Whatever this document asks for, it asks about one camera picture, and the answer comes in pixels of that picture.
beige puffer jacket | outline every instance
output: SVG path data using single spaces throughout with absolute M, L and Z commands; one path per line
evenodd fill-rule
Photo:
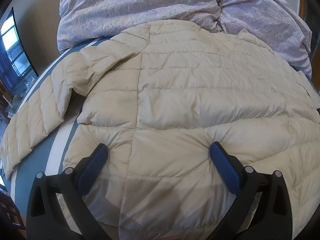
M 72 89 L 87 99 L 64 167 L 108 146 L 86 203 L 120 239 L 208 236 L 234 200 L 209 158 L 214 141 L 258 172 L 282 171 L 293 236 L 320 202 L 320 98 L 249 33 L 156 21 L 67 56 L 5 132 L 7 177 L 63 121 Z

curtain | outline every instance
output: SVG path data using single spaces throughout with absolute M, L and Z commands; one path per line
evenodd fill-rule
M 19 76 L 11 65 L 2 37 L 0 37 L 0 79 L 9 93 L 13 95 L 13 88 L 18 83 Z

mattress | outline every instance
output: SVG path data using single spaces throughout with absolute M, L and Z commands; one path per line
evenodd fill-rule
M 35 85 L 30 89 L 29 93 L 23 99 L 21 105 L 28 101 L 30 96 L 40 87 L 42 82 L 49 76 L 55 66 L 67 57 L 69 54 L 79 51 L 84 47 L 97 46 L 101 42 L 109 40 L 111 37 L 102 37 L 82 42 L 62 53 L 57 57 L 39 76 Z M 15 166 L 10 178 L 5 178 L 4 172 L 1 177 L 4 184 L 11 195 L 11 198 L 17 205 L 21 214 L 27 215 L 27 206 L 29 195 L 35 175 L 39 171 L 44 171 L 46 175 L 54 175 L 62 172 L 62 161 L 68 150 L 70 141 L 77 128 L 76 118 L 81 109 L 81 98 L 73 98 L 73 104 L 65 121 L 57 127 L 45 140 L 34 147 L 32 153 L 24 158 L 21 163 Z

bed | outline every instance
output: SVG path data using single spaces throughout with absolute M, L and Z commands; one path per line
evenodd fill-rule
M 235 32 L 239 33 L 240 36 L 246 36 L 247 33 L 246 30 L 236 30 Z M 40 84 L 45 79 L 45 77 L 50 75 L 55 66 L 67 55 L 72 52 L 79 51 L 80 49 L 87 46 L 97 46 L 105 40 L 108 40 L 108 38 L 99 38 L 94 41 L 86 41 L 69 49 L 62 46 L 61 50 L 64 52 L 39 77 L 39 82 L 34 86 L 34 89 L 30 92 L 29 96 L 31 96 L 34 91 L 36 91 L 40 87 Z M 26 213 L 26 206 L 28 202 L 26 196 L 28 196 L 28 193 L 30 192 L 34 175 L 39 170 L 45 171 L 47 175 L 56 174 L 62 171 L 62 161 L 65 158 L 65 154 L 68 150 L 70 142 L 78 127 L 76 117 L 79 114 L 83 101 L 84 98 L 81 97 L 75 97 L 71 99 L 71 105 L 73 107 L 72 109 L 68 109 L 68 112 L 65 116 L 65 121 L 54 131 L 52 131 L 50 136 L 39 143 L 33 149 L 33 151 L 27 157 L 25 157 L 22 162 L 18 164 L 18 166 L 14 168 L 14 171 L 9 180 L 6 180 L 4 174 L 2 174 L 4 182 L 9 189 L 12 198 L 15 200 L 15 203 L 17 204 L 23 215 L 25 215 Z

crumpled comforter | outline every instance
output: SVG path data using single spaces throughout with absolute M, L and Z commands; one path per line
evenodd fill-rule
M 63 122 L 73 90 L 86 100 L 63 166 L 108 146 L 85 203 L 121 240 L 206 239 L 235 198 L 208 155 L 214 141 L 258 172 L 281 170 L 293 237 L 319 205 L 320 97 L 250 33 L 155 21 L 71 53 L 6 129 L 7 178 Z
M 311 78 L 311 31 L 285 0 L 61 0 L 58 48 L 149 21 L 188 20 L 217 33 L 254 34 Z

